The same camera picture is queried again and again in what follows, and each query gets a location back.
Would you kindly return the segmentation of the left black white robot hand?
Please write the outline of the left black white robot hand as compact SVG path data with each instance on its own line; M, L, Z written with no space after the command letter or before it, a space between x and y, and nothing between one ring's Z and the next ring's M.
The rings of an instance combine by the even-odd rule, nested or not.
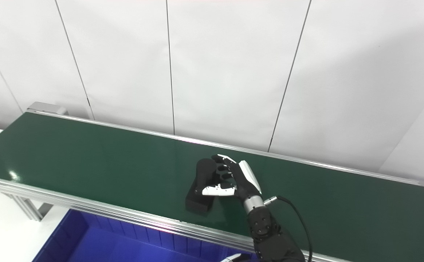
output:
M220 262L248 262L250 259L251 255L238 253L225 257Z

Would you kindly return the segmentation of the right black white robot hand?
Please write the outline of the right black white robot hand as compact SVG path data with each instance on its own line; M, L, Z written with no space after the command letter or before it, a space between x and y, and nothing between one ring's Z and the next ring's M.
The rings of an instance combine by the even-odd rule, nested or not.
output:
M196 176L195 194L212 197L237 197L241 201L262 197L262 191L247 161L236 162L222 154L211 156L213 171L201 171Z

